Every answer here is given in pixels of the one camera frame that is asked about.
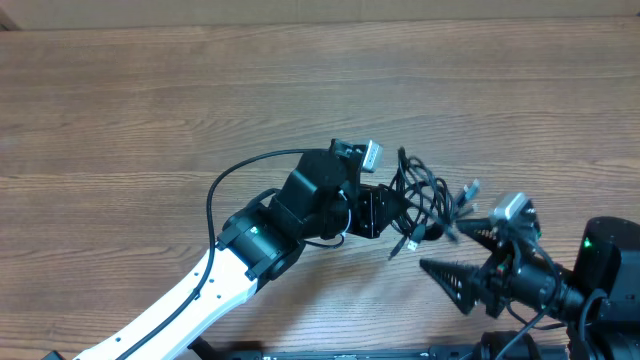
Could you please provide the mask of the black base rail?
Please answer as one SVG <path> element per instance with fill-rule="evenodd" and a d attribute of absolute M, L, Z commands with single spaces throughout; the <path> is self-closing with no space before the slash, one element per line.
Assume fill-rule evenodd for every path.
<path fill-rule="evenodd" d="M 485 333 L 476 344 L 431 345 L 421 349 L 266 351 L 258 343 L 215 349 L 198 337 L 180 359 L 224 360 L 474 360 L 493 359 L 492 345 L 505 345 L 512 332 Z"/>

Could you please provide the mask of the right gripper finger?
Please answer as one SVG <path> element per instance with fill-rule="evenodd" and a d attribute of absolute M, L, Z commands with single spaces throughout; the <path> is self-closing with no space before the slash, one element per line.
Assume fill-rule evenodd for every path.
<path fill-rule="evenodd" d="M 468 315 L 476 306 L 478 266 L 461 265 L 423 258 L 420 267 L 443 289 L 458 310 Z"/>
<path fill-rule="evenodd" d="M 498 240 L 493 233 L 493 226 L 488 218 L 463 219 L 456 222 L 458 231 L 480 244 L 490 252 L 498 248 Z"/>

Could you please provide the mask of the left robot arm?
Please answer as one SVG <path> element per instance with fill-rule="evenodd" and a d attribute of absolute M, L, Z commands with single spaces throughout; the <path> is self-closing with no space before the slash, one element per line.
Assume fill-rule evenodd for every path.
<path fill-rule="evenodd" d="M 296 153 L 299 163 L 281 188 L 262 192 L 220 231 L 209 231 L 209 248 L 189 275 L 79 358 L 175 359 L 295 264 L 311 239 L 321 248 L 348 234 L 375 239 L 406 210 L 402 195 L 360 180 L 375 172 L 379 144 L 334 140 Z"/>

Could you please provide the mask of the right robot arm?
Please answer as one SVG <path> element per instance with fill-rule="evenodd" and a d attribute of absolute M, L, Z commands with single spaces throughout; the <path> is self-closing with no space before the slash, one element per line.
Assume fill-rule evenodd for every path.
<path fill-rule="evenodd" d="M 479 304 L 497 318 L 514 303 L 535 311 L 518 331 L 485 333 L 472 359 L 542 359 L 530 330 L 544 317 L 563 327 L 571 359 L 639 356 L 639 226 L 595 217 L 585 226 L 572 269 L 540 246 L 537 223 L 465 220 L 459 230 L 489 250 L 481 266 L 423 259 L 421 268 L 463 314 Z"/>

